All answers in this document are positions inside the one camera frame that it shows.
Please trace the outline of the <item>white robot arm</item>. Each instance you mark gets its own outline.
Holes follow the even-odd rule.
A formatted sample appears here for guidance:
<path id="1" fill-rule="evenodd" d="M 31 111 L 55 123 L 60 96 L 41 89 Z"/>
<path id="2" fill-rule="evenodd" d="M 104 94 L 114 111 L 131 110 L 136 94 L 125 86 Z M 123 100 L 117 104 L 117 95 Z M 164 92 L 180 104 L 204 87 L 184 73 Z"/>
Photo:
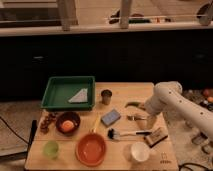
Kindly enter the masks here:
<path id="1" fill-rule="evenodd" d="M 145 111 L 155 116 L 165 106 L 170 106 L 213 141 L 213 112 L 189 101 L 181 93 L 182 85 L 177 81 L 157 83 L 152 96 L 144 103 Z"/>

